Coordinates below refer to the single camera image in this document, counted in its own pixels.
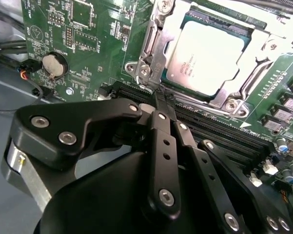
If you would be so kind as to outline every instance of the green circuit board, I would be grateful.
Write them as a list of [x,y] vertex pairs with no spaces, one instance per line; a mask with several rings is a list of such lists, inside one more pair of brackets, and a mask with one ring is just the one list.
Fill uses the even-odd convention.
[[[266,27],[265,22],[206,0],[196,2],[259,28]],[[55,51],[69,64],[68,74],[56,82],[43,70],[32,74],[32,79],[52,88],[57,98],[67,102],[97,100],[99,87],[116,80],[135,85],[124,64],[138,60],[152,7],[150,0],[22,0],[29,57],[41,60]],[[247,118],[200,112],[269,141],[284,137],[293,142],[293,118],[278,133],[262,127],[261,122],[271,107],[280,103],[292,79],[293,53],[283,54],[247,99]],[[68,95],[67,88],[74,94]]]

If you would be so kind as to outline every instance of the black plastic part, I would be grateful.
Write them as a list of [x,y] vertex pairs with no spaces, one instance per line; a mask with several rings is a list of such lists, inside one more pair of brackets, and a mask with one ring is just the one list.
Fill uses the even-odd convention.
[[179,218],[167,226],[149,223],[140,209],[149,163],[144,153],[128,154],[64,187],[47,205],[40,234],[219,233],[217,225],[211,225],[206,195],[191,172],[182,169]]
[[29,58],[22,62],[19,66],[21,70],[25,70],[27,73],[34,73],[42,68],[41,61]]
[[[41,86],[41,85],[39,87],[43,91],[43,96],[42,96],[43,99],[48,100],[49,98],[53,97],[54,90],[49,89],[49,88],[44,87],[44,86]],[[32,93],[32,95],[35,95],[37,97],[40,95],[40,92],[39,92],[39,90],[37,88],[33,89],[31,91],[31,93]]]
[[[138,121],[141,115],[138,106],[128,99],[27,106],[16,111],[10,136],[19,150],[51,168],[66,170],[77,162],[94,132],[106,128],[103,132],[113,136],[120,122]],[[33,126],[31,119],[35,116],[47,118],[50,126]],[[59,134],[62,132],[73,133],[77,137],[76,143],[61,143]]]

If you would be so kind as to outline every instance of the metal bolt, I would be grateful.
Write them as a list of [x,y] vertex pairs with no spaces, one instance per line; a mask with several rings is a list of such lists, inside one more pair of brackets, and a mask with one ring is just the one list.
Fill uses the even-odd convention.
[[164,116],[163,114],[159,113],[158,116],[162,119],[166,119],[166,116]]
[[288,224],[285,222],[285,220],[283,220],[282,218],[278,218],[278,221],[286,231],[290,230],[290,228],[289,228]]
[[159,191],[159,199],[164,203],[166,206],[173,206],[175,203],[175,198],[171,192],[166,189],[162,189]]
[[168,14],[172,10],[171,0],[160,0],[157,4],[158,10],[163,14]]
[[137,107],[134,106],[134,105],[130,105],[129,108],[130,108],[131,110],[133,110],[133,111],[137,111]]
[[228,100],[225,103],[225,109],[227,109],[227,111],[234,111],[237,107],[238,107],[238,103],[234,99]]
[[128,72],[132,72],[132,71],[133,71],[133,66],[128,65],[128,66],[127,66],[127,70],[128,70]]
[[187,130],[187,127],[185,126],[184,123],[181,123],[181,124],[180,124],[180,127],[181,127],[183,130]]
[[207,144],[206,144],[207,146],[208,146],[208,148],[209,149],[211,149],[211,150],[213,150],[214,149],[214,146],[213,146],[213,144],[212,143],[210,143],[210,142],[207,142]]
[[71,88],[71,87],[68,87],[67,89],[66,89],[66,94],[67,95],[73,95],[74,94],[74,90],[73,90],[73,88]]
[[150,68],[150,66],[148,66],[148,65],[143,65],[143,66],[141,66],[141,74],[143,75],[143,76],[148,76],[149,74],[150,74],[150,72],[151,72],[151,68]]
[[36,128],[46,128],[50,125],[50,122],[42,116],[36,116],[31,119],[31,124]]
[[224,215],[224,218],[225,218],[225,221],[226,223],[230,226],[230,228],[237,232],[239,230],[239,224],[238,224],[238,221],[236,220],[236,218],[231,215],[230,213],[226,213]]
[[77,142],[77,137],[70,132],[62,132],[59,135],[59,140],[65,145],[73,145]]
[[271,228],[273,228],[275,231],[278,230],[277,223],[271,217],[267,216],[267,222],[271,226]]

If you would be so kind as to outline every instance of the connector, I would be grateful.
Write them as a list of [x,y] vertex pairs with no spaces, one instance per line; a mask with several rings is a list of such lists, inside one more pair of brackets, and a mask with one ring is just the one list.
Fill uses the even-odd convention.
[[249,180],[256,187],[260,187],[262,185],[262,181],[258,179],[254,173],[250,173]]
[[42,68],[42,63],[34,59],[27,59],[19,66],[20,70],[25,70],[26,73],[34,73]]
[[275,175],[278,173],[278,169],[271,163],[270,160],[265,160],[263,165],[263,170],[266,174]]

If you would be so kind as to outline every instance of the cable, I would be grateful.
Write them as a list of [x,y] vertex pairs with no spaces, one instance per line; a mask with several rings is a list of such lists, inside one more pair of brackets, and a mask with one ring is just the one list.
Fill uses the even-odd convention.
[[0,43],[0,50],[1,49],[11,49],[13,47],[26,47],[25,40],[15,40],[15,41],[8,41]]
[[231,0],[231,1],[239,1],[245,4],[269,7],[274,10],[278,10],[278,11],[293,15],[293,7],[290,7],[285,4],[277,3],[277,2],[266,1],[266,0]]
[[0,55],[5,54],[27,54],[27,48],[11,48],[11,49],[2,49],[0,50]]
[[17,21],[16,19],[10,17],[9,15],[0,11],[0,21],[6,22],[14,27],[16,30],[25,34],[25,26],[23,23]]

